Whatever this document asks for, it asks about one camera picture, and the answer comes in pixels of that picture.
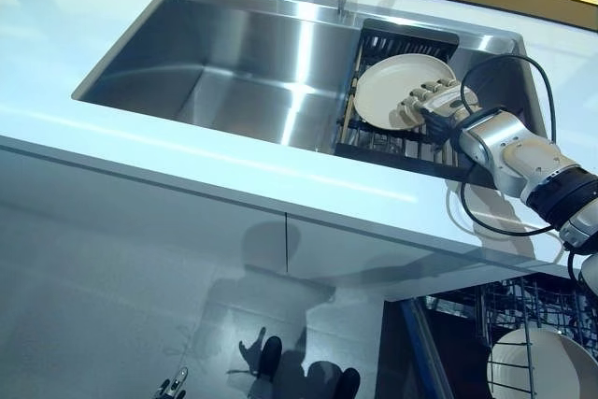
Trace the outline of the robot left hand dark palm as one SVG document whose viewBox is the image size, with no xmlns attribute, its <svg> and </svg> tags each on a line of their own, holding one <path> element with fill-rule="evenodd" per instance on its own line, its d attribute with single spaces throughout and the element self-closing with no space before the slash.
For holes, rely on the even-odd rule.
<svg viewBox="0 0 598 399">
<path fill-rule="evenodd" d="M 172 377 L 167 378 L 153 394 L 153 399 L 183 399 L 186 396 L 186 390 L 183 385 L 189 374 L 188 368 L 183 366 Z"/>
</svg>

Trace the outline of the robot right hand dark palm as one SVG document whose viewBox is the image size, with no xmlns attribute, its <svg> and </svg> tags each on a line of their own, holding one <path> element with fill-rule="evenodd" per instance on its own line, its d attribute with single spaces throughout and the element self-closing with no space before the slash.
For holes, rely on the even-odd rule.
<svg viewBox="0 0 598 399">
<path fill-rule="evenodd" d="M 412 89 L 389 113 L 392 129 L 426 126 L 444 130 L 480 110 L 477 95 L 457 79 L 425 81 Z"/>
</svg>

